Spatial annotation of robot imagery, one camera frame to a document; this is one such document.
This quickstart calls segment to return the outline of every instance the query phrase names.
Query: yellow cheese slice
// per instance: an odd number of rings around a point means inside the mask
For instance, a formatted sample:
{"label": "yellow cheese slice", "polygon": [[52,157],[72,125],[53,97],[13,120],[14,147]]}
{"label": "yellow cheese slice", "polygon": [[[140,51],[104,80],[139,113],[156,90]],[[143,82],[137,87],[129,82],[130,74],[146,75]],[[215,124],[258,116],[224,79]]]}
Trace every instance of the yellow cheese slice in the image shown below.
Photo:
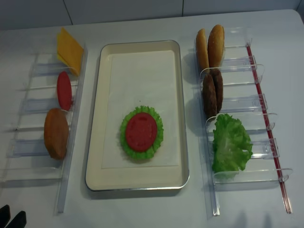
{"label": "yellow cheese slice", "polygon": [[83,51],[78,42],[64,28],[61,28],[61,33],[57,37],[57,57],[64,64],[72,67],[72,73],[77,76],[80,74]]}

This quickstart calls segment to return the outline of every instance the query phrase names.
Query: beige tray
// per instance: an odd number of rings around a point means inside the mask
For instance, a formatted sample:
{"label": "beige tray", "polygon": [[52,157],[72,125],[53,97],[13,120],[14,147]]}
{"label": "beige tray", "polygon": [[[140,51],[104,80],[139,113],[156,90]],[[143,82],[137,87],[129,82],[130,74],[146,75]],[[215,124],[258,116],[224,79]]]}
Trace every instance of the beige tray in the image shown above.
{"label": "beige tray", "polygon": [[[85,181],[91,190],[180,189],[188,153],[180,47],[175,41],[110,44],[101,51]],[[164,141],[147,161],[122,150],[119,128],[135,107],[154,107]]]}

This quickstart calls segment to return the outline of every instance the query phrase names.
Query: red stripe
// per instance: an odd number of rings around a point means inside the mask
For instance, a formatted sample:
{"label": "red stripe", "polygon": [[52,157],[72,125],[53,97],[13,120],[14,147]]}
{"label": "red stripe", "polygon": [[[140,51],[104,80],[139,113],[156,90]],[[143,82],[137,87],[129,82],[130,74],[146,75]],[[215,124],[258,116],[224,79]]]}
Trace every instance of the red stripe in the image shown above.
{"label": "red stripe", "polygon": [[[250,48],[249,44],[247,44],[247,53],[248,53],[249,56],[252,56],[252,52],[251,52],[251,48]],[[253,59],[250,60],[250,63],[252,65],[255,64],[254,61],[253,61]],[[252,72],[253,72],[253,77],[255,79],[256,86],[257,86],[256,87],[257,93],[259,95],[261,95],[262,94],[262,90],[261,90],[260,83],[258,82],[257,71],[256,71],[255,67],[252,67]],[[264,120],[265,120],[266,127],[269,126],[270,122],[269,122],[269,119],[268,119],[267,115],[264,115]],[[268,133],[268,138],[269,139],[273,139],[273,135],[272,135],[271,129],[268,129],[267,133]],[[271,149],[272,149],[273,155],[276,156],[277,155],[276,147],[272,146]],[[275,157],[274,161],[275,161],[275,167],[277,169],[280,169],[281,165],[280,165],[279,158]],[[278,175],[279,180],[280,180],[283,177],[282,171],[278,170],[277,171],[277,175]],[[289,201],[289,198],[288,198],[288,195],[287,195],[287,190],[286,190],[286,187],[285,187],[285,183],[284,182],[280,182],[280,187],[281,187],[281,192],[282,192],[282,197],[283,197],[283,202],[284,202],[284,205],[285,205],[286,212],[288,214],[290,214],[290,213],[292,213],[292,209],[291,209],[290,201]]]}

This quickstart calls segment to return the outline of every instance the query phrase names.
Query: tomato slice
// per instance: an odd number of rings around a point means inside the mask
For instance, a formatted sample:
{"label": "tomato slice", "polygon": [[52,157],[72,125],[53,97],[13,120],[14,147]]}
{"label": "tomato slice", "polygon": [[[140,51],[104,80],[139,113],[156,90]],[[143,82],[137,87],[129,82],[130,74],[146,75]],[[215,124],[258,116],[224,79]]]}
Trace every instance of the tomato slice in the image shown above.
{"label": "tomato slice", "polygon": [[61,72],[57,79],[57,97],[60,107],[66,111],[70,110],[72,105],[72,87],[65,71]]}
{"label": "tomato slice", "polygon": [[128,145],[136,152],[149,149],[156,139],[156,134],[156,121],[148,113],[138,113],[133,116],[125,131]]}

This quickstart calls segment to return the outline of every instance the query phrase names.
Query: white table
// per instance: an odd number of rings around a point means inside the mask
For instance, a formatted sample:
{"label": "white table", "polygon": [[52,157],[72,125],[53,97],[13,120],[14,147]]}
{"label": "white table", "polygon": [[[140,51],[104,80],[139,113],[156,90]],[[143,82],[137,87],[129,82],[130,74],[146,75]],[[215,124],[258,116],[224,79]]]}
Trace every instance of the white table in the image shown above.
{"label": "white table", "polygon": [[[286,183],[293,214],[286,214],[279,187],[267,190],[220,192],[219,217],[208,218],[206,214],[204,186],[200,167],[198,138],[187,125],[190,180],[176,196],[101,199],[94,197],[85,186],[86,135],[91,110],[94,76],[98,69],[97,59],[102,47],[109,43],[151,40],[176,40],[180,45],[186,119],[194,115],[195,107],[188,105],[193,99],[194,75],[193,41],[201,27],[211,29],[220,23],[224,27],[252,27],[252,52],[258,63],[266,66],[262,91],[266,95],[268,112],[279,114],[274,136],[281,153],[282,167],[291,167],[294,173]],[[303,129],[302,115],[304,85],[303,54],[304,26],[300,16],[293,10],[247,12],[206,15],[184,18],[154,19],[133,22],[117,22],[67,26],[78,40],[85,41],[87,59],[85,85],[80,107],[74,154],[67,190],[65,213],[54,214],[56,183],[43,187],[5,188],[1,194],[1,206],[9,204],[12,215],[25,210],[26,227],[188,227],[188,228],[302,228],[304,227],[303,197]],[[13,61],[19,51],[21,37],[54,34],[58,28],[38,28],[6,31],[0,36],[0,63]],[[111,193],[103,194],[107,198]]]}

